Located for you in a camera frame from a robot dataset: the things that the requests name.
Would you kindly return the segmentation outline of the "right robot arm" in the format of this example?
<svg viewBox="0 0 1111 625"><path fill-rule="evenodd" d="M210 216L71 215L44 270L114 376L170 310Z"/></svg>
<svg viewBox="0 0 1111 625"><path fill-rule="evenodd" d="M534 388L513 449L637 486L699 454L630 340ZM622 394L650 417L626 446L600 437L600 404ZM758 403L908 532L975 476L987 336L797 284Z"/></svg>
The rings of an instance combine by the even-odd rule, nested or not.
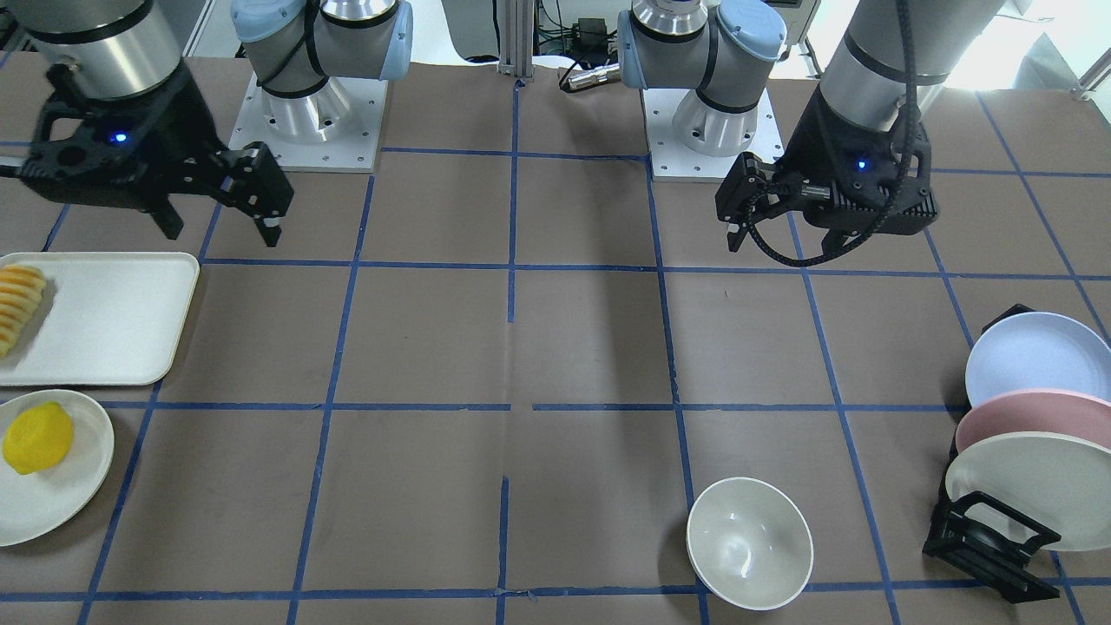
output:
<svg viewBox="0 0 1111 625"><path fill-rule="evenodd" d="M267 246L294 190L266 140L231 148L154 1L11 1L49 61L51 95L28 154L3 175L56 203L126 208L168 239L183 221L171 195L207 195L253 219ZM411 63L406 1L234 1L266 123L288 142L338 137L351 105L342 79L397 82Z"/></svg>

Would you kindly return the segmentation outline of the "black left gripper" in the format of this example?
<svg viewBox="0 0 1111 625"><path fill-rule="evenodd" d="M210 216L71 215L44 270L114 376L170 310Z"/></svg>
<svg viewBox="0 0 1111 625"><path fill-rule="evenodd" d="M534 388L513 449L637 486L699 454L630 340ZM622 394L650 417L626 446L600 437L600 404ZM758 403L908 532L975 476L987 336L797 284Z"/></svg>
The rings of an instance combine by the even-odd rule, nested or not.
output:
<svg viewBox="0 0 1111 625"><path fill-rule="evenodd" d="M771 195L779 214L799 211L810 226L825 230L825 258L844 256L877 234L919 234L939 216L930 167L918 107L900 107L889 129L865 129L814 91L777 167L742 153L727 171L715 193L727 249L737 253L753 238L761 252L774 252L754 229L771 218Z"/></svg>

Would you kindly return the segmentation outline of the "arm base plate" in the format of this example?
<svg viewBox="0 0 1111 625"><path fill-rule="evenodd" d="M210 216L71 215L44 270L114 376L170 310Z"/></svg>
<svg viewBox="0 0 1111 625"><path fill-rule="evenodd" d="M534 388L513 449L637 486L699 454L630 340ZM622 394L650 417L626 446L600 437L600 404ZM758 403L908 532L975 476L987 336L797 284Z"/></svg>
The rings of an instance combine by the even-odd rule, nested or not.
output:
<svg viewBox="0 0 1111 625"><path fill-rule="evenodd" d="M227 145L264 142L286 173L372 174L390 85L334 75L316 94L282 99L251 75Z"/></svg>
<svg viewBox="0 0 1111 625"><path fill-rule="evenodd" d="M742 114L710 109L690 89L641 92L652 178L662 182L720 182L738 155L771 165L783 154L770 95Z"/></svg>

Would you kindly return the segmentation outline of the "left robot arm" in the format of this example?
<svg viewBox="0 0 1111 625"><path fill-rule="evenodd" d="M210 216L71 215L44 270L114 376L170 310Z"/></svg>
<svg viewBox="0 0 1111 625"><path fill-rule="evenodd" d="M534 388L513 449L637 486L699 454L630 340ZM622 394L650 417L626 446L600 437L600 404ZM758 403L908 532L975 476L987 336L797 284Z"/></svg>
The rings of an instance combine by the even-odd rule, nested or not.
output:
<svg viewBox="0 0 1111 625"><path fill-rule="evenodd" d="M762 1L634 1L615 28L622 82L683 89L685 147L733 157L714 196L727 248L745 239L785 266L845 256L939 216L924 111L999 1L861 1L778 160L747 150L785 44Z"/></svg>

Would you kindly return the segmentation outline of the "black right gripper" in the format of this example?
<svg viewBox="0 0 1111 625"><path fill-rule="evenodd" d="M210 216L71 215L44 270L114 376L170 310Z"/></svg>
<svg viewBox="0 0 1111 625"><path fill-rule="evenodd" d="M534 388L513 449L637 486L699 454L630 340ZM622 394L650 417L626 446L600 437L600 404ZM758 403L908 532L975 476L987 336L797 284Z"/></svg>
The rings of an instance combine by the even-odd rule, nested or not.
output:
<svg viewBox="0 0 1111 625"><path fill-rule="evenodd" d="M253 219L266 246L279 244L293 185L266 143L226 148L184 61L162 83L116 100L83 94L70 65L46 75L53 91L17 167L26 187L48 201L141 211L170 240L184 228L170 194L217 194Z"/></svg>

